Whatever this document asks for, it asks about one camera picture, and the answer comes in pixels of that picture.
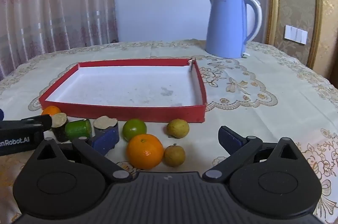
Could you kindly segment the small orange mandarin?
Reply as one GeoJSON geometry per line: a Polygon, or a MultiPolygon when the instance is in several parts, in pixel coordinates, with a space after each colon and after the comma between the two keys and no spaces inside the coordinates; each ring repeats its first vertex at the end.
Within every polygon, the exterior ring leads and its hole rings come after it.
{"type": "Polygon", "coordinates": [[[42,111],[41,115],[50,115],[50,116],[53,116],[53,115],[56,115],[56,114],[58,114],[60,112],[61,112],[61,110],[58,107],[56,107],[56,106],[48,106],[48,107],[46,107],[42,111]]]}

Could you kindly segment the dark log piece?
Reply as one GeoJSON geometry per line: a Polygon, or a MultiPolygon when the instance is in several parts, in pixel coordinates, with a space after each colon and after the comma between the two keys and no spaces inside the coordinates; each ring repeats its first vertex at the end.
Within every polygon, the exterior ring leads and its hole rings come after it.
{"type": "Polygon", "coordinates": [[[110,118],[106,115],[101,116],[93,121],[93,128],[95,136],[100,135],[103,133],[104,130],[115,127],[118,121],[116,118],[110,118]]]}
{"type": "Polygon", "coordinates": [[[65,113],[58,113],[52,115],[52,126],[51,130],[55,135],[57,141],[66,142],[68,138],[65,133],[65,127],[68,123],[68,117],[65,113]]]}

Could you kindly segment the green cucumber piece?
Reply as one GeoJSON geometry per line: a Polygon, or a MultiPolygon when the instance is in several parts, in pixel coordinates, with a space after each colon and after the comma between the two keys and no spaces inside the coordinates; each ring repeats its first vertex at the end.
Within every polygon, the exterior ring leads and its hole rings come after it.
{"type": "Polygon", "coordinates": [[[67,123],[65,126],[67,139],[73,141],[79,137],[92,137],[92,126],[89,119],[81,119],[67,123]]]}

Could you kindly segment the green lime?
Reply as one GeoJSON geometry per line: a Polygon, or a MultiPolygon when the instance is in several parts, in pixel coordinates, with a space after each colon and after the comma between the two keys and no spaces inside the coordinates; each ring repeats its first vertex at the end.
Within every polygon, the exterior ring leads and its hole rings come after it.
{"type": "Polygon", "coordinates": [[[122,129],[122,135],[127,142],[129,142],[136,135],[146,133],[146,124],[142,120],[136,118],[128,120],[122,129]]]}

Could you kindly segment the large orange mandarin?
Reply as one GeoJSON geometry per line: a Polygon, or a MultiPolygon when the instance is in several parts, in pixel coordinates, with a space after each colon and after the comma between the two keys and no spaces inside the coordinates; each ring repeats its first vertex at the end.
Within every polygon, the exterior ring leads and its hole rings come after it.
{"type": "Polygon", "coordinates": [[[139,134],[128,142],[126,155],[128,162],[135,168],[151,170],[162,161],[164,147],[156,136],[139,134]]]}

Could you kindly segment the yellow-green round fruit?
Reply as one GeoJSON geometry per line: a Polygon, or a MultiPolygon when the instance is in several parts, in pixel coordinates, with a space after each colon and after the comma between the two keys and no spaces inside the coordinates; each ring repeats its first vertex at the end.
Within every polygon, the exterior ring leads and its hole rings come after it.
{"type": "Polygon", "coordinates": [[[168,123],[166,132],[171,137],[181,139],[188,135],[190,132],[190,127],[185,120],[174,119],[168,123]]]}

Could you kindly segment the small brown longan fruit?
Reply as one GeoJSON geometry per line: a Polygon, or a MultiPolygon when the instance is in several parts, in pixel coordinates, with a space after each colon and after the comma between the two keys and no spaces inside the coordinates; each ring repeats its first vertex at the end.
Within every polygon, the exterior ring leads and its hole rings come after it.
{"type": "Polygon", "coordinates": [[[164,151],[164,163],[170,167],[179,167],[186,160],[183,147],[176,144],[168,146],[164,151]]]}

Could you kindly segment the cream embroidered tablecloth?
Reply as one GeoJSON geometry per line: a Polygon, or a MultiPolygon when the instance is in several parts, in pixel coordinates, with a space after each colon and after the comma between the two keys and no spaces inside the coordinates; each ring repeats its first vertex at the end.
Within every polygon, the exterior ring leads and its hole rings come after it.
{"type": "Polygon", "coordinates": [[[275,47],[250,43],[248,56],[209,55],[203,41],[115,43],[37,56],[1,81],[8,120],[41,113],[40,95],[79,62],[135,58],[194,58],[207,93],[205,121],[178,140],[186,152],[179,171],[205,172],[228,154],[218,143],[226,125],[265,142],[293,139],[323,187],[315,215],[337,222],[337,89],[275,47]]]}

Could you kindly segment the red shallow box tray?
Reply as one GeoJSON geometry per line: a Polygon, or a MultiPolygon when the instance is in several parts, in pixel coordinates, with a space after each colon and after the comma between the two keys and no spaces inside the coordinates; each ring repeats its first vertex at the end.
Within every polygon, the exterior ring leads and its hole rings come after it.
{"type": "Polygon", "coordinates": [[[77,118],[202,123],[207,96],[195,59],[119,59],[76,64],[39,102],[77,118]]]}

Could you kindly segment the light blue electric kettle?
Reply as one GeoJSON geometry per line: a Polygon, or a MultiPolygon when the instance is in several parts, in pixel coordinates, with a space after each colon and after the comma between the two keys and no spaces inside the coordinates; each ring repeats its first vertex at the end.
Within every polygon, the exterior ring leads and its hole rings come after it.
{"type": "Polygon", "coordinates": [[[239,59],[246,44],[258,34],[262,25],[262,8],[258,0],[210,0],[211,10],[205,50],[209,54],[239,59]],[[254,11],[254,27],[247,33],[247,6],[254,11]]]}

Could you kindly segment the pink patterned curtain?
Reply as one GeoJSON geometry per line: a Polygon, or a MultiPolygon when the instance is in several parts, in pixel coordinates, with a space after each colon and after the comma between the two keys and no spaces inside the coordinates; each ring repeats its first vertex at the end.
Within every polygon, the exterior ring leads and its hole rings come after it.
{"type": "Polygon", "coordinates": [[[117,41],[114,0],[1,0],[1,77],[38,55],[117,41]]]}

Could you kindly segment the white wall switch panel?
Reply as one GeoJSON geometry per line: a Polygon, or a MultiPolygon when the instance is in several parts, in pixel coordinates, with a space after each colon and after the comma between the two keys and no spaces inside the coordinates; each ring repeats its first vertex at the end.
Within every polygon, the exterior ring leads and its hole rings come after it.
{"type": "Polygon", "coordinates": [[[283,38],[302,45],[306,45],[308,32],[290,25],[286,25],[283,38]]]}

